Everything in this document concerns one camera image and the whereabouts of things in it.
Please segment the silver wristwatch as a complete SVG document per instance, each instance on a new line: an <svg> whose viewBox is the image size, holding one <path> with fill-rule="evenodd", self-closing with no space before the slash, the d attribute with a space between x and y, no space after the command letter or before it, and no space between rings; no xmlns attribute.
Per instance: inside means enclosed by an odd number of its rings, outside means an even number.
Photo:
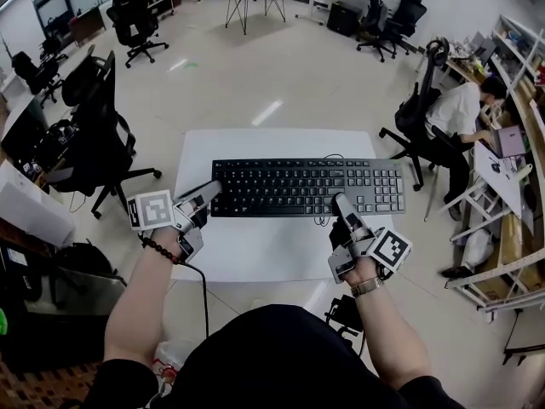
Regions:
<svg viewBox="0 0 545 409"><path fill-rule="evenodd" d="M353 298L358 298L382 287L383 285L383 281L379 277L375 277L352 287L351 294Z"/></svg>

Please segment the red printed plastic bags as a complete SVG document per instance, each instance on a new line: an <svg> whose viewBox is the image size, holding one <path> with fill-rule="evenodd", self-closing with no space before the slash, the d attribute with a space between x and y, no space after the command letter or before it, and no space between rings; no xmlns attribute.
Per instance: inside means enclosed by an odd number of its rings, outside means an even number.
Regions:
<svg viewBox="0 0 545 409"><path fill-rule="evenodd" d="M159 394L167 395L195 344L188 340L163 341L155 352L152 371L158 380Z"/></svg>

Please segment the white plastic bag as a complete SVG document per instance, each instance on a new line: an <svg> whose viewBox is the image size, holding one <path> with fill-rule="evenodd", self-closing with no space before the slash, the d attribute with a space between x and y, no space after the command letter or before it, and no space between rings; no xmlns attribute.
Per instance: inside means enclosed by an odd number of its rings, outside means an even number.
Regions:
<svg viewBox="0 0 545 409"><path fill-rule="evenodd" d="M492 255L493 251L494 244L491 233L481 228L468 236L462 256L462 264L468 268L475 268L484 263Z"/></svg>

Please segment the black keyboard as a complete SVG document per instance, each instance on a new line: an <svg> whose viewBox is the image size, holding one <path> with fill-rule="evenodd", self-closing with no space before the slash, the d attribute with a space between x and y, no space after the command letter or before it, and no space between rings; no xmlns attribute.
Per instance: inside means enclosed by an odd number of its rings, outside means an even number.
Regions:
<svg viewBox="0 0 545 409"><path fill-rule="evenodd" d="M212 179L221 184L215 217L329 217L338 193L360 215L405 213L402 168L391 159L217 159Z"/></svg>

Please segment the white work desk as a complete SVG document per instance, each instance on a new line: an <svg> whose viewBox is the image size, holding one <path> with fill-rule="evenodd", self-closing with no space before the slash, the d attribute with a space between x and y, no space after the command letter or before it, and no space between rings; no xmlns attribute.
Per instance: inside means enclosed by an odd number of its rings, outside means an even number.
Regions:
<svg viewBox="0 0 545 409"><path fill-rule="evenodd" d="M500 174L491 168L492 163L500 165ZM450 237L450 242L455 243L481 228L487 228L510 213L521 218L521 185L532 170L533 165L528 164L515 172L510 162L498 158L484 144L476 142L473 149L473 182L459 196L438 209L436 214L446 212L456 204L465 204L479 216L480 223L455 233Z"/></svg>

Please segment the person's left forearm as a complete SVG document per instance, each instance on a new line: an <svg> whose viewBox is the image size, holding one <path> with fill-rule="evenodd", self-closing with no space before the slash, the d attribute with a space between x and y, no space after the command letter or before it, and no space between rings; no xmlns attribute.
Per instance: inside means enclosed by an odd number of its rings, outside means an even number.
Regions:
<svg viewBox="0 0 545 409"><path fill-rule="evenodd" d="M106 325L104 360L132 360L151 367L161 340L164 303L181 249L178 231L152 233Z"/></svg>

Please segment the person's right forearm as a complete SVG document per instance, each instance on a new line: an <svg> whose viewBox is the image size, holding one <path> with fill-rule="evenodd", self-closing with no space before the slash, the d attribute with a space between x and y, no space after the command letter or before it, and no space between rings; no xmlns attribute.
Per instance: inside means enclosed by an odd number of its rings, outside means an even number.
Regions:
<svg viewBox="0 0 545 409"><path fill-rule="evenodd" d="M395 389L432 375L421 337L399 314L384 286L355 298L370 359L379 378Z"/></svg>

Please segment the white metal shelf rack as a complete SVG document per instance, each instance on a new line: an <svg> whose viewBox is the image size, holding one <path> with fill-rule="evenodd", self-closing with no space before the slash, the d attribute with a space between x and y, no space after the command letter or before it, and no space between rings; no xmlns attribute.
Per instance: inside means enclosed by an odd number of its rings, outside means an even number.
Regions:
<svg viewBox="0 0 545 409"><path fill-rule="evenodd" d="M532 172L522 181L522 216L534 240L534 251L518 261L498 267L502 219L484 228L491 233L494 251L482 264L469 268L472 277L448 279L446 286L467 296L478 311L489 317L502 310L545 307L545 28L532 29L505 15L499 18L492 37L497 50L490 58L493 69L506 84L508 96L491 114L494 130L519 126L525 154L502 158L515 172L528 164ZM480 223L468 205L462 230ZM462 264L468 236L453 245L458 255L453 267Z"/></svg>

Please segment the black stand base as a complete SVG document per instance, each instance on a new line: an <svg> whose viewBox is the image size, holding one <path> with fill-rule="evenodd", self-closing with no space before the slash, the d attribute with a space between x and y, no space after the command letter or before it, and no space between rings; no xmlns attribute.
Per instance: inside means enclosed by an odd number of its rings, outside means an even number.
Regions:
<svg viewBox="0 0 545 409"><path fill-rule="evenodd" d="M518 365L530 355L545 353L545 307L517 309L513 328L503 350L505 366L513 357Z"/></svg>

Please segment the white cabinet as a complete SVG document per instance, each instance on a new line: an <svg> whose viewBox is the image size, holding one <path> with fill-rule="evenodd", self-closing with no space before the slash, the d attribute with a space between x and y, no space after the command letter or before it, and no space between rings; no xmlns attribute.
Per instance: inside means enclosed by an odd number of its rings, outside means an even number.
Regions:
<svg viewBox="0 0 545 409"><path fill-rule="evenodd" d="M69 245L76 232L68 209L23 176L0 164L0 218L51 245Z"/></svg>

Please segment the person's black shirt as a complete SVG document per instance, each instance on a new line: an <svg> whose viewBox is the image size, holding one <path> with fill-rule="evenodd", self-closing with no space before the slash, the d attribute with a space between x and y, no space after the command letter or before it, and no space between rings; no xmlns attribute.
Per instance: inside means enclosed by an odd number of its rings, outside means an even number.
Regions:
<svg viewBox="0 0 545 409"><path fill-rule="evenodd" d="M401 389L370 372L321 319L291 305L238 316L200 343L159 394L132 360L98 369L81 409L464 409L431 376Z"/></svg>

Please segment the grey frame office chair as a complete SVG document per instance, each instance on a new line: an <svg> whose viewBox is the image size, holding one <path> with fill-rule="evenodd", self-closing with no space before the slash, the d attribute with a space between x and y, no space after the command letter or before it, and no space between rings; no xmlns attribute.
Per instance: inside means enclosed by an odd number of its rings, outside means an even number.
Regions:
<svg viewBox="0 0 545 409"><path fill-rule="evenodd" d="M383 50L391 54L395 58L395 52L383 45L382 33L386 25L388 9L384 4L384 0L370 0L368 11L360 23L360 29L363 33L371 36L371 39L359 43L356 50L361 51L363 47L371 47L375 49L380 56L380 62L385 61Z"/></svg>

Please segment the black office chair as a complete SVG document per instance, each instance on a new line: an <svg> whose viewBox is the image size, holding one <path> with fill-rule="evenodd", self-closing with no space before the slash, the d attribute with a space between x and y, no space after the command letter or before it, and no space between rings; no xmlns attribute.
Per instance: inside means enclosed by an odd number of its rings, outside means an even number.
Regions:
<svg viewBox="0 0 545 409"><path fill-rule="evenodd" d="M45 182L60 193L80 192L86 197L100 188L91 208L99 219L99 207L109 195L118 197L122 207L128 208L124 181L146 175L159 179L162 171L132 168L135 136L115 106L115 53L100 58L89 51L69 77L74 80L69 88L75 101L71 125L76 132L67 142L60 165L46 174Z"/></svg>
<svg viewBox="0 0 545 409"><path fill-rule="evenodd" d="M415 82L411 97L399 106L394 115L396 128L403 134L403 137L384 127L378 134L380 138L391 137L404 148L402 152L392 156L392 159L397 160L404 157L411 159L417 177L417 181L413 185L415 192L420 191L424 184L420 158L431 162L431 170L436 165L430 157L430 142L437 141L443 148L453 148L449 137L442 130L433 127L434 138L430 139L425 126L427 110L441 95L439 89L432 87L433 74L436 67L442 67L446 63L449 52L450 45L444 37L434 39L427 45L425 54L427 67L424 78L420 84Z"/></svg>
<svg viewBox="0 0 545 409"><path fill-rule="evenodd" d="M33 95L43 93L41 107L48 98L53 103L57 102L55 91L63 84L57 60L49 59L36 66L24 51L20 51L12 57L11 64L15 74L26 82Z"/></svg>
<svg viewBox="0 0 545 409"><path fill-rule="evenodd" d="M396 55L399 46L409 55L412 50L405 44L405 40L416 31L416 23L427 12L427 7L422 0L400 0L399 6L391 18L388 18L383 30L385 38L393 46L393 54Z"/></svg>
<svg viewBox="0 0 545 409"><path fill-rule="evenodd" d="M47 60L64 60L68 55L61 50L61 41L57 37L46 37L41 44L40 61L44 63Z"/></svg>
<svg viewBox="0 0 545 409"><path fill-rule="evenodd" d="M125 62L127 68L131 68L131 62L139 55L145 55L154 63L150 49L169 48L166 42L154 43L151 40L158 36L158 19L149 12L145 0L112 0L106 15L112 21L119 43L129 48Z"/></svg>

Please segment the dark wooden cabinet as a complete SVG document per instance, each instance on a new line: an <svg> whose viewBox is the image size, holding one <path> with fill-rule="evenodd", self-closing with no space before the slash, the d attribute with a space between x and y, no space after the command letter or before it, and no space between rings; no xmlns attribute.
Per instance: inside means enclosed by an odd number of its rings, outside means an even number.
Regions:
<svg viewBox="0 0 545 409"><path fill-rule="evenodd" d="M80 15L74 16L68 23L72 39L78 47L91 39L96 33L105 30L99 7L93 7Z"/></svg>

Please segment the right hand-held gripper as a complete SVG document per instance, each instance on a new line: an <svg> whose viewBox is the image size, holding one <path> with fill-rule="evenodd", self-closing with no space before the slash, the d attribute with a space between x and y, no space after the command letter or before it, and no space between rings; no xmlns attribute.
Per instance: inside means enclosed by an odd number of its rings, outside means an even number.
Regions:
<svg viewBox="0 0 545 409"><path fill-rule="evenodd" d="M328 264L336 283L340 284L341 277L354 270L356 261L363 257L375 263L382 281L397 273L411 252L411 242L391 229L371 230L344 193L336 194L333 201L339 219L330 233L333 251Z"/></svg>

